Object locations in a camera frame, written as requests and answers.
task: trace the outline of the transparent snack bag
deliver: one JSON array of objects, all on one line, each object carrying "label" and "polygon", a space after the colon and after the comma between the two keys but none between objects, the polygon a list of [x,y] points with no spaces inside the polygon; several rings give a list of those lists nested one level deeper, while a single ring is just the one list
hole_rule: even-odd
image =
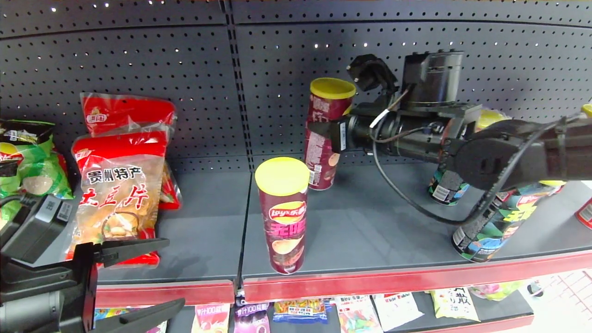
[{"label": "transparent snack bag", "polygon": [[[81,92],[86,128],[92,137],[134,132],[166,131],[170,142],[175,131],[175,106],[165,100],[134,95]],[[179,185],[168,163],[162,171],[160,209],[180,209]]]},{"label": "transparent snack bag", "polygon": [[341,333],[382,333],[370,296],[334,298]]},{"label": "transparent snack bag", "polygon": [[[82,137],[72,153],[81,173],[82,200],[67,259],[76,244],[155,238],[166,132]],[[121,266],[158,265],[155,252]]]}]

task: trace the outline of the red shelf trim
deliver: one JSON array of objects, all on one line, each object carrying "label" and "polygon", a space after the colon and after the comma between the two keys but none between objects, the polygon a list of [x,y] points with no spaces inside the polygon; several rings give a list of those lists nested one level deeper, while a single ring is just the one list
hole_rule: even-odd
[{"label": "red shelf trim", "polygon": [[535,319],[534,315],[516,317],[511,319],[504,319],[500,321],[492,322],[479,322],[475,324],[456,326],[450,328],[439,328],[431,329],[429,331],[422,331],[424,333],[443,333],[443,332],[454,332],[454,333],[490,333],[504,331],[506,329],[524,327],[532,324]]},{"label": "red shelf trim", "polygon": [[97,308],[150,306],[184,297],[185,305],[234,303],[230,280],[190,283],[103,285],[96,290]]},{"label": "red shelf trim", "polygon": [[592,250],[483,264],[246,278],[247,303],[337,295],[419,292],[499,283],[592,267]]}]

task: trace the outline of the red snack bag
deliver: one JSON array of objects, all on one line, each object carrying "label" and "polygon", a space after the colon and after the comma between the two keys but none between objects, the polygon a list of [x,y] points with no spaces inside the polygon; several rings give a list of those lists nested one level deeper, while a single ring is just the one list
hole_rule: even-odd
[{"label": "red snack bag", "polygon": [[[153,131],[82,137],[72,153],[81,173],[82,200],[66,259],[76,244],[155,238],[167,133]],[[157,253],[120,265],[158,265]]]},{"label": "red snack bag", "polygon": [[[93,137],[165,130],[170,141],[173,135],[176,113],[169,101],[94,92],[81,92],[80,98],[86,128]],[[179,209],[181,204],[181,192],[165,163],[159,208]]]}]

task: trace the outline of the lay's chip can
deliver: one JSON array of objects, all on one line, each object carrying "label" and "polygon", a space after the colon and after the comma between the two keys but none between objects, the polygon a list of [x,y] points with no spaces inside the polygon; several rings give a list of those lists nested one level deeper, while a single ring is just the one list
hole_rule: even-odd
[{"label": "lay's chip can", "polygon": [[339,154],[331,149],[331,140],[308,129],[308,123],[328,123],[349,113],[356,86],[335,78],[319,78],[310,84],[310,100],[304,162],[310,170],[309,187],[326,190],[333,185]]},{"label": "lay's chip can", "polygon": [[292,274],[304,262],[308,168],[289,157],[272,158],[255,171],[271,267]]}]

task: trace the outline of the product label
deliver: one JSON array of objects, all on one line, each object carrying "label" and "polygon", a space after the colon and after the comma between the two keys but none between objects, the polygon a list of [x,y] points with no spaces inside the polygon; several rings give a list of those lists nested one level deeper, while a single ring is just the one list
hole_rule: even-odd
[{"label": "product label", "polygon": [[269,210],[269,218],[279,223],[291,224],[302,219],[304,213],[306,213],[306,202],[292,201],[273,206]]}]

